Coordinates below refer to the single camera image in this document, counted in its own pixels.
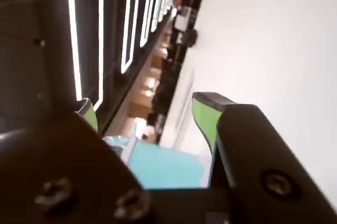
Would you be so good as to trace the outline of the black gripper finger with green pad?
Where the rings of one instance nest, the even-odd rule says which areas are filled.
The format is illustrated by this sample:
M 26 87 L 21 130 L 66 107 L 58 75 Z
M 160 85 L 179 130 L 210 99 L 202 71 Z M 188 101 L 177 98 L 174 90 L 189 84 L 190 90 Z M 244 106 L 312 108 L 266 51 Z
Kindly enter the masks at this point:
M 1 223 L 133 223 L 151 198 L 78 113 L 1 134 Z
M 228 189 L 233 223 L 336 223 L 336 212 L 258 106 L 195 92 L 192 115 L 212 153 L 209 185 Z

